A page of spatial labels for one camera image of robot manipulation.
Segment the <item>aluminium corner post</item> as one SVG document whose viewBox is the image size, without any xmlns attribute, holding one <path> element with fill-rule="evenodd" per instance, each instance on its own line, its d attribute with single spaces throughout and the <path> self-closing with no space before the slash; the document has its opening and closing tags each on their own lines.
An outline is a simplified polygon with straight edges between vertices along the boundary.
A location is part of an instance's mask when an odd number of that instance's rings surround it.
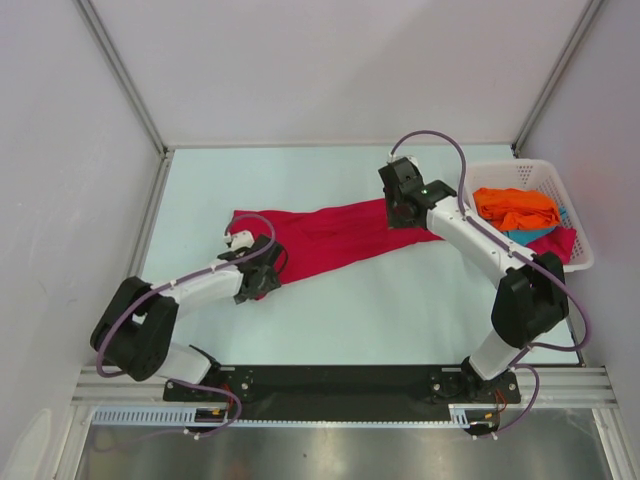
<svg viewBox="0 0 640 480">
<path fill-rule="evenodd" d="M 536 96 L 532 107 L 529 109 L 511 143 L 511 152 L 515 158 L 520 157 L 523 148 L 526 146 L 531 133 L 548 107 L 561 80 L 567 73 L 574 58 L 607 4 L 608 1 L 606 0 L 589 0 L 586 2 L 578 20 L 572 27 L 567 40 L 554 61 L 540 92 Z"/>
<path fill-rule="evenodd" d="M 101 55 L 126 101 L 129 103 L 134 116 L 140 123 L 146 137 L 153 145 L 154 150 L 163 158 L 168 151 L 168 147 L 165 145 L 159 129 L 152 119 L 148 107 L 94 3 L 89 0 L 74 0 L 73 4 L 78 10 L 90 35 L 96 42 Z"/>
</svg>

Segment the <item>left aluminium corner post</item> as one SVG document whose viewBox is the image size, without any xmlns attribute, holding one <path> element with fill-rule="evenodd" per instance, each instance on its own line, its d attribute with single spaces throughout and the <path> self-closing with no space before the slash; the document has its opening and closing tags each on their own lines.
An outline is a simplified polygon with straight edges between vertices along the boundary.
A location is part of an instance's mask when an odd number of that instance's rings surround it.
<svg viewBox="0 0 640 480">
<path fill-rule="evenodd" d="M 129 103 L 134 116 L 140 123 L 146 137 L 153 145 L 154 150 L 163 158 L 168 151 L 168 147 L 165 145 L 159 129 L 152 119 L 148 107 L 94 3 L 89 0 L 74 0 L 73 4 L 78 10 L 90 35 L 96 42 L 101 55 L 126 101 Z"/>
</svg>

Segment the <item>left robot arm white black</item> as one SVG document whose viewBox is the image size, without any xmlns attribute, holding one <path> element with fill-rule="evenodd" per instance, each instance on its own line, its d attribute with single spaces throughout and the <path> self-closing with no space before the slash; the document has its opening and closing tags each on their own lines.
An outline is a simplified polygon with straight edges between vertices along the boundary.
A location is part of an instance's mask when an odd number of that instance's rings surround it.
<svg viewBox="0 0 640 480">
<path fill-rule="evenodd" d="M 153 376 L 186 382 L 197 398 L 214 397 L 221 376 L 216 360 L 194 345 L 173 339 L 179 320 L 223 299 L 237 304 L 258 300 L 281 287 L 288 252 L 274 239 L 242 231 L 228 238 L 228 250 L 206 267 L 154 285 L 125 279 L 90 337 L 98 373 L 126 375 L 142 382 Z"/>
</svg>

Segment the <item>aluminium frame rail front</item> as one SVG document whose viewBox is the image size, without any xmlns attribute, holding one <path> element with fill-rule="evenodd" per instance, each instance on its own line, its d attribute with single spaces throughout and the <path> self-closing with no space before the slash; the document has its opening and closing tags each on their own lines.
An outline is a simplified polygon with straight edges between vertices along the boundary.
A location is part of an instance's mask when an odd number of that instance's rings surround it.
<svg viewBox="0 0 640 480">
<path fill-rule="evenodd" d="M 618 407 L 603 367 L 538 367 L 536 408 L 615 409 Z M 153 377 L 136 382 L 128 377 L 103 378 L 94 368 L 81 370 L 71 398 L 73 406 L 162 406 L 166 381 Z"/>
</svg>

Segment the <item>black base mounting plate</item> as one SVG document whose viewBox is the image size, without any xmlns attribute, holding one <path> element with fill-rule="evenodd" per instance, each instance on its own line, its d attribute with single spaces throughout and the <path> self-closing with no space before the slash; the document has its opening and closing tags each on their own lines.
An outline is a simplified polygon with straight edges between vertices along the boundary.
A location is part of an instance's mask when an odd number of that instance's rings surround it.
<svg viewBox="0 0 640 480">
<path fill-rule="evenodd" d="M 513 373 L 483 381 L 454 365 L 220 366 L 204 384 L 235 394 L 247 421 L 441 421 L 454 404 L 521 402 Z"/>
</svg>

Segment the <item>right aluminium corner post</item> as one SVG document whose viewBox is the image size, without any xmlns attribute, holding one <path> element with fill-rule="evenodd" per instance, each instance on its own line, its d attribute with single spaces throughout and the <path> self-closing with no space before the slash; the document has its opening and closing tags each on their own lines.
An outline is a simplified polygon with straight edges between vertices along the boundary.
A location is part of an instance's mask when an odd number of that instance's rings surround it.
<svg viewBox="0 0 640 480">
<path fill-rule="evenodd" d="M 606 0 L 589 0 L 586 2 L 578 20 L 572 27 L 567 40 L 554 61 L 540 92 L 536 96 L 532 107 L 529 109 L 511 143 L 511 152 L 515 158 L 520 157 L 523 148 L 526 146 L 531 133 L 548 107 L 561 80 L 567 73 L 574 58 L 607 4 L 608 1 Z"/>
</svg>

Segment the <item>crimson red t shirt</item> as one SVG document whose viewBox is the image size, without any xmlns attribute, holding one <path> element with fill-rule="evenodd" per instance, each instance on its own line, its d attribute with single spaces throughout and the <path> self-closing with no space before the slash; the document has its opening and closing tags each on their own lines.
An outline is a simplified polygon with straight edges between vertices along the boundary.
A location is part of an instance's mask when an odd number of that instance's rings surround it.
<svg viewBox="0 0 640 480">
<path fill-rule="evenodd" d="M 307 213 L 236 210 L 233 218 L 232 233 L 247 230 L 256 239 L 274 228 L 285 254 L 276 262 L 283 285 L 438 239 L 420 228 L 390 228 L 382 198 Z"/>
</svg>

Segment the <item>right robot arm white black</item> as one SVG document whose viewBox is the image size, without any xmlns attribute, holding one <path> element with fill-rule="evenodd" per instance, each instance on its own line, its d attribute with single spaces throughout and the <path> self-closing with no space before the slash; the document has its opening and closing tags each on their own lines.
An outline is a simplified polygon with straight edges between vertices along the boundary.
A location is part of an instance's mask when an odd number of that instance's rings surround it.
<svg viewBox="0 0 640 480">
<path fill-rule="evenodd" d="M 388 224 L 422 229 L 452 245 L 493 285 L 490 331 L 461 365 L 455 386 L 440 384 L 456 402 L 485 403 L 501 386 L 513 387 L 513 363 L 548 343 L 569 348 L 564 266 L 554 253 L 537 254 L 483 221 L 441 180 L 427 183 L 410 157 L 378 171 Z"/>
</svg>

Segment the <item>white perforated plastic basket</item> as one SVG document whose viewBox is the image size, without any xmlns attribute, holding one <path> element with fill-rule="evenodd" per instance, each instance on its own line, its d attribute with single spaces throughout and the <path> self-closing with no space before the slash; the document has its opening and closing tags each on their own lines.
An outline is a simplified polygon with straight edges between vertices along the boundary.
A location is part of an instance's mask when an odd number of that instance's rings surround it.
<svg viewBox="0 0 640 480">
<path fill-rule="evenodd" d="M 594 265 L 594 255 L 574 208 L 568 191 L 555 167 L 548 161 L 535 159 L 515 159 L 484 161 L 471 164 L 467 168 L 464 183 L 464 200 L 476 212 L 473 193 L 481 188 L 515 188 L 539 191 L 564 208 L 566 217 L 561 226 L 576 231 L 576 239 L 569 262 L 564 266 L 566 273 L 587 270 Z"/>
</svg>

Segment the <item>orange t shirt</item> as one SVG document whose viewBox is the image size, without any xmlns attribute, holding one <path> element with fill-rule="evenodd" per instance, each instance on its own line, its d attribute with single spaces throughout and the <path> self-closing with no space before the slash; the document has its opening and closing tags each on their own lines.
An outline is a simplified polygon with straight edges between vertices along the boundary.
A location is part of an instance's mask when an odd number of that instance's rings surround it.
<svg viewBox="0 0 640 480">
<path fill-rule="evenodd" d="M 473 200 L 479 216 L 502 232 L 540 230 L 561 223 L 556 202 L 538 191 L 480 188 Z"/>
</svg>

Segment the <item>teal t shirt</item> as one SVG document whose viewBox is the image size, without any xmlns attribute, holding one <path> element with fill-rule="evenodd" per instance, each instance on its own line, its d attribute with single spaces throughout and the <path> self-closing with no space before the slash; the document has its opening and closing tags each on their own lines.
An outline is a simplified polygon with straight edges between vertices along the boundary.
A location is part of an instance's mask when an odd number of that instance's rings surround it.
<svg viewBox="0 0 640 480">
<path fill-rule="evenodd" d="M 552 232 L 556 226 L 546 227 L 542 229 L 536 230 L 511 230 L 505 233 L 505 236 L 510 240 L 526 246 L 535 240 L 544 237 L 545 235 Z"/>
</svg>

